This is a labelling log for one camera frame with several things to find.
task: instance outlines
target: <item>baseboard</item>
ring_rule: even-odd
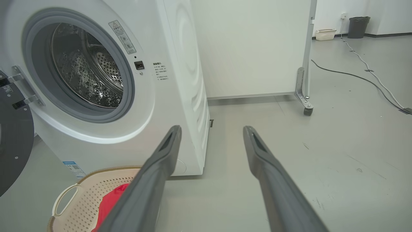
[[[213,100],[227,100],[236,98],[251,98],[251,97],[272,97],[279,95],[293,95],[295,92],[276,92],[276,93],[262,93],[262,94],[250,94],[250,95],[235,95],[235,96],[223,96],[223,97],[208,97],[208,101]]]
[[[348,36],[348,34],[346,33],[346,34],[342,34],[342,36]],[[335,38],[336,37],[340,37],[340,34],[336,34],[335,35]],[[314,36],[314,37],[312,37],[312,40],[315,40],[316,39],[316,36]]]
[[[412,36],[412,32],[397,33],[397,34],[383,34],[383,35],[365,34],[365,36],[372,37],[372,38],[393,37],[393,36]]]
[[[383,34],[383,35],[373,35],[373,34],[366,34],[366,37],[372,37],[372,38],[382,38],[382,37],[393,37],[393,36],[412,36],[412,32],[408,32],[408,33],[397,33],[397,34]]]

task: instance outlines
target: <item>perforated basket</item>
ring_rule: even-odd
[[[316,31],[316,40],[333,40],[335,37],[336,29],[326,29]]]
[[[47,231],[90,232],[96,227],[98,209],[103,196],[117,186],[130,183],[140,168],[141,166],[124,166],[97,170],[69,186],[60,193],[54,203]],[[57,213],[61,199],[73,188],[77,189],[75,194],[62,212]]]

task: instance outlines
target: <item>red cloth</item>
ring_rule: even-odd
[[[120,185],[103,197],[102,202],[100,202],[99,206],[96,228],[94,228],[92,232],[97,232],[100,225],[103,223],[106,216],[109,215],[110,210],[112,210],[113,206],[115,206],[128,185],[129,184]]]

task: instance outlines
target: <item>metal stand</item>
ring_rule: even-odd
[[[309,99],[309,86],[310,86],[310,71],[309,71],[309,61],[307,64],[305,64],[305,72],[303,75],[303,93],[305,95],[306,99]]]
[[[313,112],[313,106],[310,104],[307,98],[303,95],[303,91],[302,91],[304,74],[305,74],[305,69],[303,67],[298,68],[297,78],[296,78],[295,96],[300,100],[302,105],[305,107],[305,109],[303,110],[303,114],[307,116],[311,116]]]

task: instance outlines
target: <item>black door cover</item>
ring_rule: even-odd
[[[33,118],[24,96],[0,71],[0,196],[16,181],[33,146]]]

